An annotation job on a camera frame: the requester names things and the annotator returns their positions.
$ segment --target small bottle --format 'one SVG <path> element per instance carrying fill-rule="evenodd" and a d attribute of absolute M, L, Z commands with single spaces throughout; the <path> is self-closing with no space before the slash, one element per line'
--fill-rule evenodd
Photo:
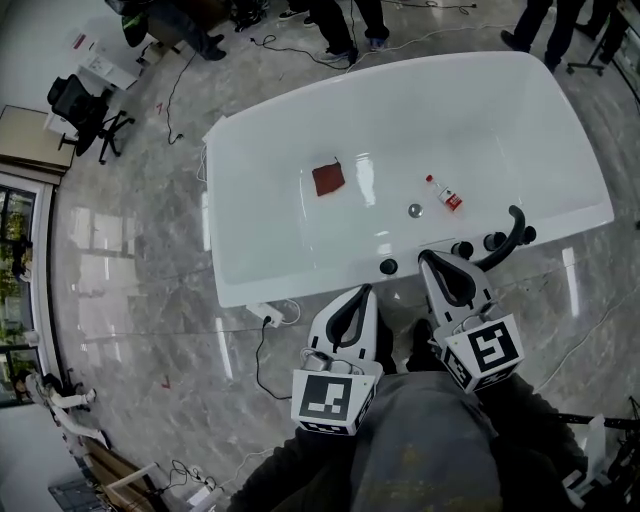
<path fill-rule="evenodd" d="M 449 187 L 435 181 L 431 174 L 427 176 L 427 183 L 431 183 L 436 186 L 438 199 L 440 199 L 440 201 L 442 201 L 452 212 L 455 212 L 456 208 L 462 204 L 462 199 L 460 199 L 456 193 L 454 193 Z"/>

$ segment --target wall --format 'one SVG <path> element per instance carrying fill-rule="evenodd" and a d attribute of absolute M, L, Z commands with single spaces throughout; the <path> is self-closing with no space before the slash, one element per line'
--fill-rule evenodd
<path fill-rule="evenodd" d="M 60 512 L 48 486 L 80 470 L 44 407 L 0 409 L 0 500 L 5 512 Z"/>
<path fill-rule="evenodd" d="M 104 0 L 13 1 L 0 25 L 0 109 L 48 112 L 49 89 L 58 76 L 75 71 L 71 47 L 87 24 L 122 32 L 120 17 Z"/>

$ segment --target red sponge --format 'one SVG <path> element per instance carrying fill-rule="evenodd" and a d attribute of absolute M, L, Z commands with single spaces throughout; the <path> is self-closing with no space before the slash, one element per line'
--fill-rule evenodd
<path fill-rule="evenodd" d="M 335 192 L 344 185 L 342 175 L 342 165 L 336 161 L 335 164 L 324 165 L 313 170 L 313 181 L 316 184 L 318 197 L 331 192 Z"/>

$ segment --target white cable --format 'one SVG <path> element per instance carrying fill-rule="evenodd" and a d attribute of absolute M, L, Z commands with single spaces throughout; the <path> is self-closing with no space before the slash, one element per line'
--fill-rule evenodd
<path fill-rule="evenodd" d="M 298 310 L 298 316 L 296 317 L 296 319 L 292 322 L 285 322 L 284 320 L 282 320 L 280 323 L 282 325 L 293 325 L 295 324 L 298 320 L 300 320 L 300 317 L 302 316 L 302 309 L 300 309 L 300 304 L 298 304 L 295 300 L 293 299 L 285 299 L 287 302 L 293 304 L 295 306 L 295 308 Z"/>
<path fill-rule="evenodd" d="M 569 350 L 569 352 L 567 352 L 567 355 L 564 356 L 564 358 L 562 359 L 562 361 L 560 361 L 560 364 L 558 365 L 558 367 L 554 370 L 554 372 L 549 376 L 549 378 L 547 380 L 545 380 L 540 386 L 538 386 L 534 393 L 539 393 L 540 390 L 542 388 L 544 388 L 547 384 L 549 384 L 549 382 L 551 382 L 551 380 L 557 375 L 557 373 L 560 371 L 560 368 L 562 368 L 562 365 L 567 361 L 567 359 L 569 359 L 569 357 L 571 357 L 571 354 L 573 354 L 576 350 L 578 350 L 582 345 L 585 344 L 585 342 L 589 339 L 589 336 L 591 336 L 591 334 L 593 333 L 593 331 L 595 331 L 598 327 L 600 327 L 605 320 L 609 317 L 609 314 L 617 309 L 625 300 L 627 300 L 631 295 L 633 295 L 636 291 L 638 291 L 638 288 L 640 288 L 640 284 L 636 285 L 636 287 L 631 290 L 629 293 L 627 293 L 624 297 L 622 297 L 622 299 L 620 299 L 620 301 L 615 305 L 610 307 L 607 312 L 604 314 L 604 316 L 602 317 L 602 320 L 600 320 L 596 325 L 594 325 L 591 329 L 589 329 L 589 332 L 586 334 L 586 336 L 584 338 L 582 338 L 582 340 L 580 341 L 580 343 L 578 343 L 575 347 L 573 347 L 571 350 Z"/>
<path fill-rule="evenodd" d="M 346 75 L 349 71 L 351 71 L 358 64 L 360 64 L 367 55 L 376 55 L 378 53 L 393 52 L 395 50 L 401 50 L 402 48 L 405 48 L 406 46 L 409 46 L 410 44 L 418 43 L 420 41 L 424 41 L 428 37 L 434 36 L 436 34 L 444 34 L 446 32 L 459 32 L 461 30 L 481 30 L 483 28 L 507 28 L 507 27 L 514 27 L 514 26 L 515 26 L 515 23 L 510 23 L 509 25 L 491 25 L 491 24 L 487 23 L 485 25 L 480 25 L 478 27 L 444 28 L 442 30 L 436 30 L 434 32 L 429 32 L 428 34 L 425 34 L 424 36 L 419 37 L 418 39 L 412 39 L 411 41 L 408 41 L 408 42 L 404 43 L 402 46 L 396 46 L 394 48 L 384 48 L 382 50 L 378 50 L 378 51 L 375 51 L 375 52 L 367 52 L 364 55 L 362 55 L 362 57 L 360 57 L 353 64 L 353 66 L 350 66 L 349 69 L 347 69 L 344 74 Z"/>
<path fill-rule="evenodd" d="M 236 469 L 236 476 L 234 476 L 233 478 L 231 478 L 230 480 L 227 480 L 226 482 L 222 482 L 221 484 L 218 485 L 218 487 L 224 487 L 225 485 L 230 484 L 231 482 L 235 482 L 238 479 L 238 476 L 240 475 L 240 470 L 245 466 L 245 464 L 247 463 L 247 461 L 249 460 L 249 458 L 251 457 L 257 457 L 258 455 L 266 455 L 267 453 L 270 453 L 273 451 L 273 448 L 269 448 L 268 450 L 265 450 L 263 452 L 257 452 L 257 453 L 249 453 L 247 454 L 247 456 L 244 458 L 244 460 L 242 461 L 242 464 L 240 464 L 238 466 L 238 469 Z"/>
<path fill-rule="evenodd" d="M 198 172 L 196 173 L 196 178 L 198 178 L 198 181 L 201 181 L 202 183 L 206 183 L 207 180 L 203 179 L 200 177 L 200 171 L 201 170 L 205 170 L 205 174 L 203 175 L 204 177 L 206 177 L 206 167 L 204 165 L 204 161 L 207 158 L 207 145 L 205 144 L 204 146 L 202 146 L 202 151 L 200 152 L 200 167 L 198 167 Z"/>

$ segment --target doorframe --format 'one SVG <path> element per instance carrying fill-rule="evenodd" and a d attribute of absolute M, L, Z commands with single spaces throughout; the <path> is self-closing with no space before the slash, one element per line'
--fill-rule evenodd
<path fill-rule="evenodd" d="M 0 172 L 0 186 L 35 194 L 31 241 L 33 261 L 31 269 L 31 313 L 33 330 L 39 335 L 38 357 L 43 374 L 52 373 L 58 379 L 60 356 L 53 329 L 53 310 L 50 297 L 50 241 L 53 214 L 54 186 L 38 181 L 18 178 Z"/>

